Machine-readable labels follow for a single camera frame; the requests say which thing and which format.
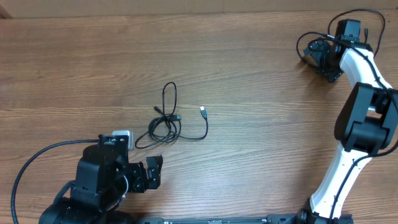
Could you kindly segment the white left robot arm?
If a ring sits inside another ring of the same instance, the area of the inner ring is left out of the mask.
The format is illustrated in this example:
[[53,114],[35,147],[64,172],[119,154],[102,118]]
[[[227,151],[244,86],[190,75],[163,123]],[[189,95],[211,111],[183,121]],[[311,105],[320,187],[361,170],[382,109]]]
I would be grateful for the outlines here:
[[65,184],[40,223],[138,223],[133,215],[118,210],[128,193],[158,189],[162,156],[130,163],[130,137],[100,135],[86,147],[78,162],[75,180]]

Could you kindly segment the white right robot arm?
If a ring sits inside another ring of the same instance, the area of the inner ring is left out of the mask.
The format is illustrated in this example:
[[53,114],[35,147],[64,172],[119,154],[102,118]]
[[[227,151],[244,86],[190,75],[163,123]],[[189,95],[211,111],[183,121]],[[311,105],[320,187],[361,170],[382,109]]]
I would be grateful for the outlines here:
[[341,210],[358,175],[371,159],[397,149],[390,145],[397,129],[397,90],[382,77],[360,32],[360,21],[341,20],[334,35],[319,33],[299,55],[329,82],[345,74],[352,91],[336,119],[333,160],[305,208],[288,223],[352,223]]

